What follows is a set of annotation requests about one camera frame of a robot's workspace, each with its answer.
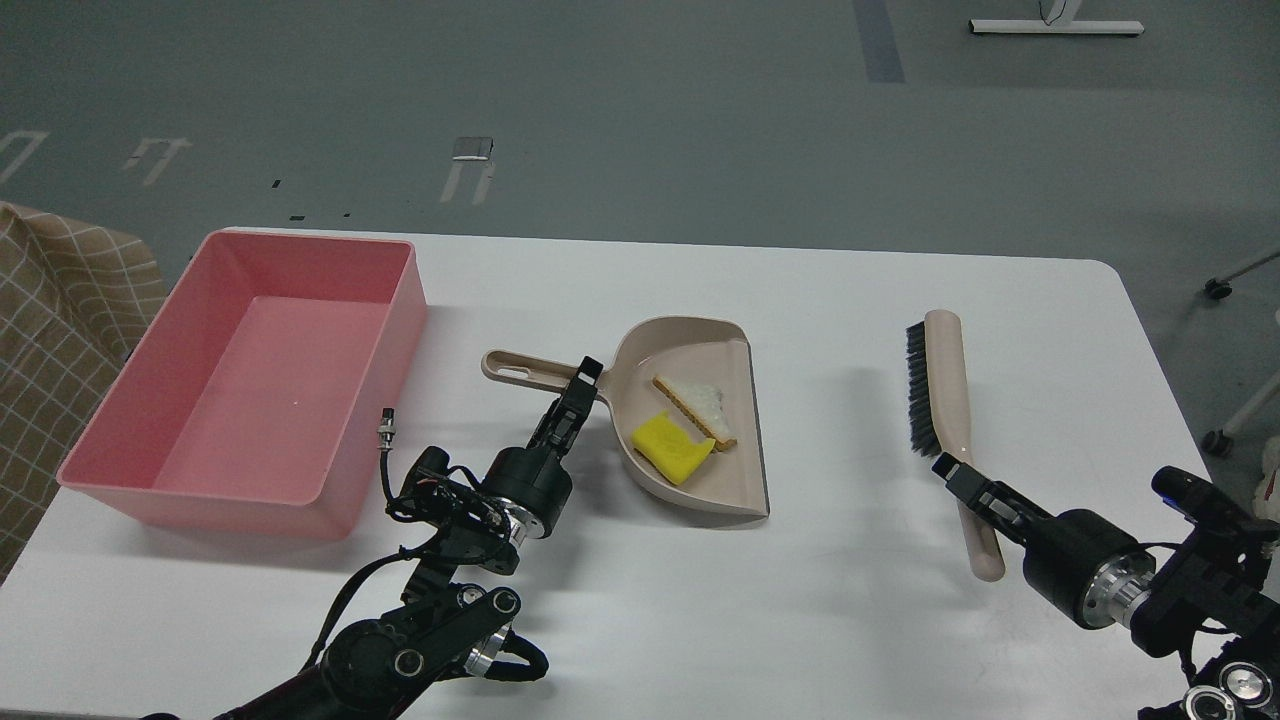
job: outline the white table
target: white table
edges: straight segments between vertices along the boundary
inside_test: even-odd
[[[965,322],[974,455],[1044,509],[1092,507],[1139,539],[1189,530],[1149,489],[1203,474],[1119,277],[1093,261],[442,236],[419,249],[430,311],[398,406],[393,474],[429,443],[479,471],[522,445],[547,393],[484,379],[506,347],[609,364],[655,315],[751,341],[773,514],[663,505],[625,474],[598,406],[556,533],[511,584],[547,679],[434,687],[416,717],[1133,717],[1181,696],[1174,659],[1088,633],[1020,577],[968,573],[955,503],[910,452],[905,328]],[[381,515],[319,543],[143,527],[74,492],[0,588],[0,707],[211,716],[297,670],[347,575],[429,528]],[[393,607],[374,577],[339,628]],[[1211,643],[1201,642],[1199,660]]]

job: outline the dustpan handle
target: dustpan handle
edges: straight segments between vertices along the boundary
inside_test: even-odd
[[[509,350],[490,350],[480,360],[480,372],[499,383],[561,393],[568,387],[577,368]]]

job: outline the yellow sponge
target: yellow sponge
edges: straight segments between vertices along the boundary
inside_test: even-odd
[[[716,441],[707,438],[695,445],[663,410],[631,433],[631,445],[640,451],[640,455],[648,457],[671,484],[678,486],[694,474],[703,460],[707,460],[716,447]]]

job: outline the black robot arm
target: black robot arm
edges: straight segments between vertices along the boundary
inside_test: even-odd
[[[1005,483],[943,454],[933,471],[969,510],[1025,547],[1023,575],[1084,629],[1120,623],[1152,657],[1178,652],[1190,689],[1144,708],[1142,720],[1253,720],[1280,716],[1280,605],[1262,594],[1280,525],[1256,520],[1207,480],[1164,468],[1152,489],[1193,525],[1160,571],[1148,548],[1091,510],[1050,515]],[[1222,628],[1208,628],[1215,620]],[[1203,669],[1197,633],[1234,634]]]
[[[397,521],[431,524],[435,534],[352,575],[302,671],[219,720],[381,720],[399,716],[440,680],[529,682],[545,675],[547,656],[511,628],[520,596],[511,588],[456,583],[453,575],[463,565],[511,575],[525,538],[550,534],[573,487],[561,460],[591,411],[602,369],[584,357],[529,445],[500,451],[483,480],[463,466],[449,466],[447,452],[429,447],[393,495],[387,455],[394,413],[384,410],[379,436],[387,512]],[[452,480],[454,473],[466,475],[467,484]],[[417,561],[402,605],[353,623],[328,642],[361,583],[398,560]],[[521,662],[498,660],[503,655]]]

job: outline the gray floor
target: gray floor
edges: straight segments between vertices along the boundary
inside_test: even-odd
[[[1280,4],[1084,4],[1140,38],[966,32],[1034,14],[0,3],[0,136],[50,133],[0,197],[138,234],[170,281],[237,224],[1093,258],[1198,437],[1280,368],[1280,261],[1196,295],[1280,243]],[[472,204],[470,168],[440,202],[465,135],[495,138],[493,184]],[[150,186],[161,146],[122,170],[143,137],[191,142]],[[1280,402],[1215,479],[1244,498],[1276,433]]]

